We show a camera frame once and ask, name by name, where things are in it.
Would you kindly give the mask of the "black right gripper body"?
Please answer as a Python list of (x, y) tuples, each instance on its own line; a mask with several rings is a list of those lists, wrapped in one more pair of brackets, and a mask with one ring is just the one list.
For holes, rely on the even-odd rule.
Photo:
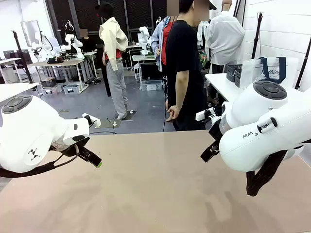
[(209, 134), (215, 139), (214, 144), (217, 146), (219, 145), (219, 142), (223, 136), (223, 134), (221, 133), (220, 128), (219, 128), (220, 122), (221, 122), (220, 116), (214, 117), (211, 120), (211, 128), (209, 129)]

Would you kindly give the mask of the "person's right hand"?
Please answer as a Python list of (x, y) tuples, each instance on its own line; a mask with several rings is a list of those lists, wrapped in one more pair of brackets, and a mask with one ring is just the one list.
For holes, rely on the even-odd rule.
[(180, 108), (176, 105), (171, 106), (168, 110), (167, 110), (169, 117), (166, 119), (166, 121), (172, 121), (174, 119), (176, 119), (179, 115), (180, 112)]

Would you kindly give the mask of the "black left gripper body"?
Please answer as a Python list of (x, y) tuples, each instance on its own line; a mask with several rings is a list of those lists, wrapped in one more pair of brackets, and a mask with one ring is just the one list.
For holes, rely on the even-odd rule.
[(50, 151), (57, 151), (61, 154), (64, 154), (67, 157), (73, 157), (76, 155), (76, 153), (80, 153), (84, 150), (84, 146), (89, 141), (89, 137), (84, 138), (78, 142), (75, 142), (73, 145), (67, 146), (67, 145), (60, 145), (57, 143), (53, 143), (50, 146)]

